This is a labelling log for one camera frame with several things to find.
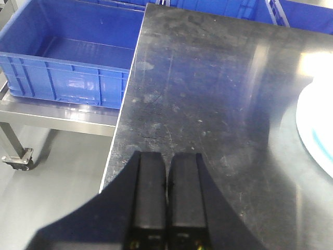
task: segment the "blue crate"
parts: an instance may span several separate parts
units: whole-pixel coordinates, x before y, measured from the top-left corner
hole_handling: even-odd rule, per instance
[[[280,0],[290,27],[333,35],[333,9]]]
[[[99,2],[30,0],[13,15],[0,32],[12,95],[120,108],[144,13]]]
[[[264,0],[120,0],[145,6],[147,3],[164,3],[171,7],[196,10],[216,15],[235,17],[272,24]]]

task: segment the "gray floor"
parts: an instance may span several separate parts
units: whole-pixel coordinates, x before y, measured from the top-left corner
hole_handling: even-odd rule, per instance
[[[36,168],[15,171],[0,162],[0,249],[21,250],[34,231],[98,193],[111,138],[13,126]],[[5,152],[0,145],[0,156]]]

